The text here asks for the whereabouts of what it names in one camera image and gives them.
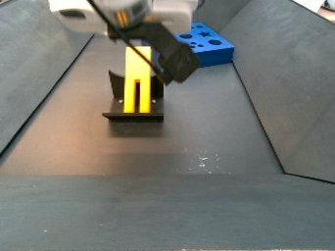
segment white robot part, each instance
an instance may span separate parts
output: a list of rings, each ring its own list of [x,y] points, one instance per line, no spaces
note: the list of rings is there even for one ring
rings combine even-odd
[[[49,10],[59,21],[79,32],[106,33],[106,25],[86,0],[47,0]],[[95,0],[110,23],[128,28],[141,21],[161,22],[172,33],[190,28],[198,0]]]

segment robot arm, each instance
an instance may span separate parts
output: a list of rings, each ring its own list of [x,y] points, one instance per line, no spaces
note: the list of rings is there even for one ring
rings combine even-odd
[[[79,32],[106,33],[106,25],[86,0],[47,0],[49,10],[59,21]],[[95,0],[109,21],[117,28],[140,22],[161,22],[172,33],[190,28],[192,12],[198,0]]]
[[[160,77],[165,84],[182,82],[197,69],[198,61],[188,45],[173,33],[190,29],[198,0],[95,0],[109,25],[86,0],[49,0],[50,12],[70,29],[106,34],[110,39],[144,39],[160,52]]]

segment hole in blue block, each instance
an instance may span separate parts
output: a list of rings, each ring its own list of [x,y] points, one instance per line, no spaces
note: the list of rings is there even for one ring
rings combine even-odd
[[[208,43],[210,43],[212,45],[221,45],[222,42],[220,40],[209,40]]]
[[[182,35],[180,35],[180,37],[181,37],[182,39],[189,39],[189,38],[192,38],[193,36],[192,36],[190,34],[182,34]]]
[[[206,36],[210,36],[210,33],[209,32],[200,32],[198,35],[201,35],[202,37],[206,37]]]

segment black stand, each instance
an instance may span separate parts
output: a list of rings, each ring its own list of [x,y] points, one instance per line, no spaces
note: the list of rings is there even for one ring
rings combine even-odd
[[[101,115],[110,121],[119,122],[161,122],[164,120],[164,84],[152,76],[150,79],[150,97],[152,97],[152,112],[150,113],[122,113],[124,100],[124,76],[115,75],[107,71],[109,83],[111,89],[111,101],[109,112]]]

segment black bracket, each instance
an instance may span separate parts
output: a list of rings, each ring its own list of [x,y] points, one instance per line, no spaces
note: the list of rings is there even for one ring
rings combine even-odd
[[[119,122],[160,122],[164,120],[164,85],[158,81],[156,76],[150,79],[150,97],[152,97],[152,112],[149,114],[122,113],[122,98],[124,98],[124,76],[115,75],[111,71],[107,71],[109,83],[111,89],[111,101],[109,112],[101,115],[111,121]]]

